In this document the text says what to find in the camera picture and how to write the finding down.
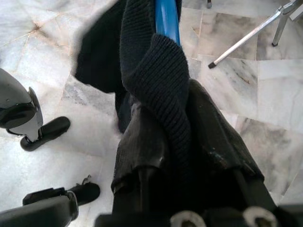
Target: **metal tripod leg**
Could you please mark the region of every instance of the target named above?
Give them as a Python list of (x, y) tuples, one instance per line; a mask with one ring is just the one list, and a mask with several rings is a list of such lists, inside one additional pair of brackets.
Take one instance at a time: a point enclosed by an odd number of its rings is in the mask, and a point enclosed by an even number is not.
[(285, 25), (287, 23), (288, 18), (289, 18), (288, 14), (284, 14), (284, 15), (281, 16), (278, 28), (276, 30), (276, 34), (275, 34), (274, 40), (272, 42), (273, 46), (278, 46), (278, 43), (280, 41), (281, 35), (282, 35), (283, 31), (284, 31), (284, 28), (285, 28)]
[(252, 30), (250, 33), (248, 33), (246, 36), (244, 36), (241, 40), (239, 40), (234, 46), (229, 48), (227, 51), (225, 51), (219, 58), (217, 58), (215, 61), (210, 63), (208, 67), (210, 69), (217, 66), (219, 62), (221, 62), (223, 59), (225, 59), (228, 55), (230, 55), (232, 52), (234, 52), (236, 49), (241, 47), (243, 44), (245, 44), (249, 39), (251, 39), (254, 35), (258, 34), (260, 31), (262, 31), (267, 25), (275, 21), (280, 15), (281, 15), (281, 9), (280, 7), (274, 15), (272, 15), (270, 18), (268, 18), (266, 21), (264, 21), (262, 24), (260, 24), (258, 27), (256, 27), (254, 30)]
[(278, 28), (276, 30), (276, 34), (274, 37), (274, 40), (272, 42), (273, 46), (278, 46), (281, 35), (284, 31), (284, 28), (286, 26), (287, 20), (289, 18), (289, 16), (295, 11), (297, 10), (300, 5), (303, 4), (303, 0), (294, 0), (291, 1), (289, 3), (287, 3), (286, 5), (283, 6), (283, 11), (282, 11), (282, 15), (279, 21), (279, 25)]
[(283, 33), (283, 30), (285, 28), (285, 25), (287, 23), (287, 19), (289, 15), (296, 10), (300, 5), (303, 3), (303, 0), (293, 0), (284, 6), (281, 6), (278, 8), (278, 10), (275, 12), (274, 15), (272, 15), (270, 18), (268, 18), (266, 21), (264, 21), (261, 25), (256, 27), (254, 30), (252, 30), (249, 34), (247, 34), (245, 37), (243, 37), (240, 41), (238, 41), (234, 46), (229, 48), (227, 51), (225, 51), (219, 58), (217, 58), (214, 62), (210, 63), (208, 67), (210, 69), (217, 66), (217, 64), (225, 59), (228, 55), (230, 55), (232, 52), (234, 52), (236, 49), (238, 49), (240, 46), (245, 44), (250, 38), (252, 38), (254, 35), (258, 34), (260, 31), (262, 31), (267, 25), (274, 22), (280, 15), (281, 20), (278, 25), (278, 29), (276, 31), (276, 35), (274, 38), (274, 41), (272, 43), (273, 46), (277, 46), (278, 42), (281, 38), (281, 35)]

